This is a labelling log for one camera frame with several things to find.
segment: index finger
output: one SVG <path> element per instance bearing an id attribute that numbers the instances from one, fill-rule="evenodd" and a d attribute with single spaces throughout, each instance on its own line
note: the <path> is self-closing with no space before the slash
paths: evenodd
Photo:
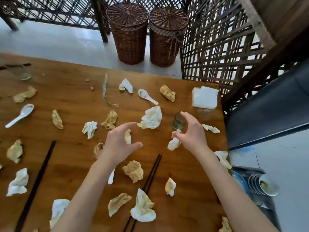
<path id="1" fill-rule="evenodd" d="M 187 120 L 188 125 L 193 124 L 193 123 L 199 123 L 199 121 L 191 114 L 188 112 L 180 112 L 180 114 Z"/>
<path id="2" fill-rule="evenodd" d="M 122 125 L 119 125 L 118 127 L 116 127 L 114 130 L 117 130 L 119 132 L 123 132 L 125 133 L 125 131 L 127 129 L 132 128 L 133 126 L 135 126 L 137 124 L 137 122 L 129 122 L 129 123 L 124 123 Z"/>

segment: blue plate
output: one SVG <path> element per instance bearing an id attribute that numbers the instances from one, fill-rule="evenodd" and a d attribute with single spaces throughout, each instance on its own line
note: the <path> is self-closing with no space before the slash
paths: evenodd
<path id="1" fill-rule="evenodd" d="M 250 197 L 248 184 L 245 181 L 245 179 L 242 177 L 242 175 L 232 170 L 232 176 L 237 181 L 237 183 L 240 185 L 240 187 L 245 191 L 245 193 Z"/>

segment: forearm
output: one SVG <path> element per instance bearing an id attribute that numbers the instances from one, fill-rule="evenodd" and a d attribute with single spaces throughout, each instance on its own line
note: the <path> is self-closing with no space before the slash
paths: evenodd
<path id="1" fill-rule="evenodd" d="M 278 232 L 207 147 L 195 155 L 237 232 Z"/>
<path id="2" fill-rule="evenodd" d="M 74 195 L 67 209 L 51 232 L 86 232 L 91 226 L 98 201 L 114 166 L 108 160 L 98 160 Z"/>

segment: brown wicker basket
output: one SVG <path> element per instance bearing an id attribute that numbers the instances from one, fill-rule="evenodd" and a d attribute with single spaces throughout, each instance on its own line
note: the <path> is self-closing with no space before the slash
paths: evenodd
<path id="1" fill-rule="evenodd" d="M 153 64 L 168 67 L 175 62 L 188 23 L 188 16 L 173 6 L 157 7 L 149 13 L 150 61 Z"/>
<path id="2" fill-rule="evenodd" d="M 138 64 L 144 60 L 148 13 L 136 3 L 113 4 L 106 10 L 118 58 L 126 64 Z"/>

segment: wooden table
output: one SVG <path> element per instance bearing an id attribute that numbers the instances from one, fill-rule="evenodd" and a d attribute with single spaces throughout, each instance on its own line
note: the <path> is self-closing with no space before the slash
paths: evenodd
<path id="1" fill-rule="evenodd" d="M 7 56 L 0 54 L 2 65 Z M 206 132 L 209 147 L 213 151 L 227 151 L 227 141 L 221 99 L 211 116 L 201 116 L 198 109 L 192 107 L 192 89 L 205 85 L 198 81 L 185 81 L 150 74 L 141 74 L 121 70 L 111 70 L 91 66 L 56 62 L 39 58 L 16 56 L 20 63 L 32 63 L 28 70 L 33 78 L 21 81 L 7 70 L 0 71 L 0 232 L 13 231 L 17 220 L 32 189 L 33 183 L 52 140 L 56 146 L 49 160 L 42 182 L 33 200 L 28 217 L 24 223 L 25 232 L 40 229 L 49 231 L 52 203 L 55 199 L 71 200 L 83 182 L 91 164 L 95 161 L 93 148 L 98 142 L 105 142 L 108 130 L 98 126 L 92 139 L 82 133 L 86 122 L 103 122 L 110 110 L 118 113 L 116 125 L 131 121 L 141 121 L 145 110 L 154 105 L 137 94 L 140 88 L 146 89 L 150 96 L 159 102 L 162 121 L 158 128 L 132 129 L 132 142 L 141 141 L 143 148 L 137 150 L 115 170 L 114 183 L 107 185 L 90 231 L 122 231 L 135 205 L 138 188 L 142 188 L 158 154 L 162 154 L 161 163 L 149 191 L 149 197 L 155 203 L 157 218 L 154 222 L 137 222 L 134 231 L 203 231 L 214 232 L 222 227 L 225 215 L 216 193 L 202 167 L 195 157 L 183 145 L 175 151 L 167 149 L 171 140 L 174 115 L 185 110 L 200 122 L 217 127 L 221 132 Z M 110 107 L 102 97 L 104 75 L 109 75 L 107 97 L 118 102 L 119 108 Z M 118 89 L 121 81 L 127 78 L 133 85 L 133 94 Z M 167 100 L 159 89 L 167 85 L 176 92 L 176 101 Z M 37 94 L 23 103 L 15 104 L 12 97 L 32 85 Z M 206 84 L 217 88 L 217 85 Z M 9 129 L 4 126 L 17 117 L 20 109 L 28 103 L 34 104 L 33 113 Z M 57 109 L 64 122 L 64 129 L 57 129 L 52 123 L 52 110 Z M 24 155 L 19 164 L 6 158 L 6 150 L 16 139 L 24 144 Z M 130 160 L 137 160 L 144 169 L 144 179 L 137 183 L 126 176 L 122 167 Z M 10 181 L 16 171 L 28 168 L 28 192 L 5 197 Z M 171 177 L 176 183 L 174 197 L 166 195 L 165 183 Z M 120 193 L 128 193 L 133 198 L 109 218 L 107 205 L 110 199 Z"/>

